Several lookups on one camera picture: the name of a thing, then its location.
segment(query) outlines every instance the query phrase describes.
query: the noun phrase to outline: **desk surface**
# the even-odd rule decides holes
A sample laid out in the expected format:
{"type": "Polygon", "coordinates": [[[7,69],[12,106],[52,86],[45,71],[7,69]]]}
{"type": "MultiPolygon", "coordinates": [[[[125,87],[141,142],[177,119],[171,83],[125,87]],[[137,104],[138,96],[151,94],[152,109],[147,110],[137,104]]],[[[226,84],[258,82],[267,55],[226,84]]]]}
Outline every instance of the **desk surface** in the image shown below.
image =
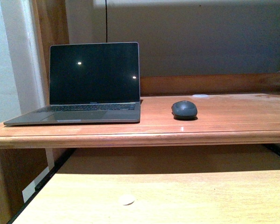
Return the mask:
{"type": "Polygon", "coordinates": [[[280,157],[234,145],[79,149],[14,224],[258,222],[280,223],[280,157]]]}
{"type": "Polygon", "coordinates": [[[138,124],[14,126],[0,123],[0,148],[127,147],[280,143],[280,95],[142,97],[138,124]],[[171,105],[196,104],[198,119],[173,119],[171,105]]]}

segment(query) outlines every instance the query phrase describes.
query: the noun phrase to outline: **gray wall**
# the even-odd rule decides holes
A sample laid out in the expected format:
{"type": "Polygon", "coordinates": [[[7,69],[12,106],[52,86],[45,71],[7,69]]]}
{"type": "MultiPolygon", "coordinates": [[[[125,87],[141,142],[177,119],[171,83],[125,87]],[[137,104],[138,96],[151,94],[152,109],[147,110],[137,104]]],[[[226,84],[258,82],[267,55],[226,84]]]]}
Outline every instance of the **gray wall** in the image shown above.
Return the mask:
{"type": "MultiPolygon", "coordinates": [[[[70,42],[105,42],[105,1],[78,2],[70,42]]],[[[140,43],[142,76],[280,70],[280,0],[141,2],[108,1],[108,41],[140,43]]]]}

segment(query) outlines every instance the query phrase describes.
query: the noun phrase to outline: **black screen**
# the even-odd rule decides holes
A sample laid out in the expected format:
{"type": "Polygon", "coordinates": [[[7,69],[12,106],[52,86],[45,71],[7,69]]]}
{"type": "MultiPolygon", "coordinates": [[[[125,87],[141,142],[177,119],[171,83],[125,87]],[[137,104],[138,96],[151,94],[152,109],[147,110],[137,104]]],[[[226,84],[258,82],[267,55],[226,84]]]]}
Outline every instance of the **black screen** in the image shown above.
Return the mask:
{"type": "Polygon", "coordinates": [[[138,43],[51,46],[51,104],[139,100],[138,43]]]}

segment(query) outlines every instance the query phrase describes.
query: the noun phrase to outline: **wireless mouse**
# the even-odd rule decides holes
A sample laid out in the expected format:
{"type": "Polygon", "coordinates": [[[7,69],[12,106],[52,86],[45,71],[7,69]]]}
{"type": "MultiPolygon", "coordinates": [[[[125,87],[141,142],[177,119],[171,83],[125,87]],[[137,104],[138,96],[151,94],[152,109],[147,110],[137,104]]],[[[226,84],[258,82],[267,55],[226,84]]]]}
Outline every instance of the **wireless mouse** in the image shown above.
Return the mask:
{"type": "Polygon", "coordinates": [[[197,115],[195,104],[190,101],[179,101],[171,107],[174,119],[176,120],[194,120],[197,115]]]}

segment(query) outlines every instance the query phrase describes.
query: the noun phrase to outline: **silver laptop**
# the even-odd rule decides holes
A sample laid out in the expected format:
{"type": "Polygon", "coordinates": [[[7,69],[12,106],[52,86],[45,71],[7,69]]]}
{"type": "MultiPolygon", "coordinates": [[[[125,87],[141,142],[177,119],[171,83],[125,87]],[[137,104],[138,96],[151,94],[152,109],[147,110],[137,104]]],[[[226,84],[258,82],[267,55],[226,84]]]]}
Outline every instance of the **silver laptop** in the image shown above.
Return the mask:
{"type": "Polygon", "coordinates": [[[138,43],[51,46],[49,102],[4,124],[139,122],[138,43]]]}

